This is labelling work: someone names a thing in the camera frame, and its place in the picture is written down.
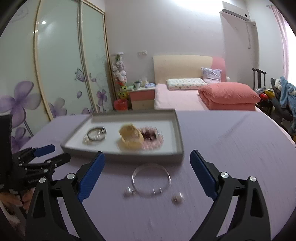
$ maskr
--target pink curtain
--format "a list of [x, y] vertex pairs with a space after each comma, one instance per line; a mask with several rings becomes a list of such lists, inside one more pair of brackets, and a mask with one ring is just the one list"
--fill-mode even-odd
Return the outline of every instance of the pink curtain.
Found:
[[288, 79], [289, 75], [289, 46], [288, 46], [288, 36], [286, 31], [286, 24], [287, 21], [281, 14], [281, 12], [275, 7], [271, 6], [272, 11], [274, 12], [274, 15], [276, 17], [276, 20], [279, 24], [279, 28], [281, 31], [281, 38], [283, 42], [283, 49], [284, 49], [284, 76], [286, 79]]

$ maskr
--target blue clothing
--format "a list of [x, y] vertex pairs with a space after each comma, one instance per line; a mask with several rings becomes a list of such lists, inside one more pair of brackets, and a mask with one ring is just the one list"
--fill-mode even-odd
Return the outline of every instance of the blue clothing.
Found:
[[287, 108], [287, 106], [292, 111], [293, 121], [291, 128], [296, 131], [296, 96], [291, 95], [296, 87], [292, 84], [289, 84], [284, 76], [281, 77], [281, 98], [279, 100], [282, 108]]

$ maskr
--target silver bolt head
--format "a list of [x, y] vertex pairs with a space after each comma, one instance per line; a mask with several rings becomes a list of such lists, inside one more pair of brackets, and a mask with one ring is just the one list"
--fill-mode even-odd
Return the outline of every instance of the silver bolt head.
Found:
[[250, 180], [251, 180], [252, 182], [256, 182], [256, 181], [257, 181], [257, 178], [251, 176], [251, 177], [250, 177]]
[[74, 177], [75, 177], [75, 174], [74, 173], [69, 173], [67, 175], [67, 179], [69, 179], [69, 180], [73, 179]]
[[39, 182], [40, 183], [44, 183], [45, 181], [46, 181], [46, 178], [45, 177], [42, 177], [42, 178], [39, 179]]
[[229, 174], [227, 172], [222, 172], [221, 173], [221, 177], [228, 178], [229, 177]]

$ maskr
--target sliding wardrobe door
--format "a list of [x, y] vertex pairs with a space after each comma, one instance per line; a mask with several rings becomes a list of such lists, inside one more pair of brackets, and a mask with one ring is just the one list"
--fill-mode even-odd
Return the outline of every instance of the sliding wardrobe door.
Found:
[[33, 58], [39, 0], [26, 1], [0, 37], [0, 115], [12, 114], [12, 151], [18, 151], [49, 121]]
[[53, 118], [92, 111], [81, 64], [78, 7], [74, 0], [42, 0], [38, 12], [38, 70]]
[[90, 88], [99, 112], [112, 111], [110, 69], [104, 37], [104, 16], [98, 10], [82, 5], [83, 48]]

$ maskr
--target metal bracelet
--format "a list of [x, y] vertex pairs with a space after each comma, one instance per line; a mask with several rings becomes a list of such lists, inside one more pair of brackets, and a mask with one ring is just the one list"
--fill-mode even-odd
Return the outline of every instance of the metal bracelet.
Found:
[[[96, 137], [91, 137], [89, 134], [92, 131], [97, 131], [98, 135]], [[107, 131], [106, 131], [106, 129], [103, 126], [102, 127], [95, 127], [95, 128], [90, 129], [87, 132], [87, 137], [91, 141], [101, 141], [101, 140], [103, 140], [105, 138], [105, 135], [106, 134], [107, 134]]]
[[[167, 185], [165, 187], [163, 187], [163, 188], [160, 187], [158, 190], [152, 189], [152, 192], [148, 193], [148, 192], [144, 192], [144, 191], [142, 191], [142, 190], [140, 190], [140, 189], [138, 189], [136, 187], [136, 185], [135, 185], [135, 177], [139, 173], [139, 171], [142, 171], [143, 169], [151, 168], [151, 167], [165, 171], [165, 173], [168, 176], [168, 183], [167, 183]], [[154, 195], [159, 195], [163, 191], [165, 191], [166, 189], [168, 189], [168, 187], [171, 184], [171, 179], [170, 179], [170, 174], [168, 173], [168, 171], [163, 166], [160, 166], [160, 165], [157, 165], [157, 164], [154, 164], [154, 163], [147, 163], [147, 164], [144, 164], [144, 165], [139, 166], [138, 168], [136, 168], [134, 170], [133, 175], [132, 175], [132, 182], [133, 182], [133, 187], [134, 187], [136, 193], [138, 193], [139, 195], [143, 195], [143, 196], [154, 196]]]

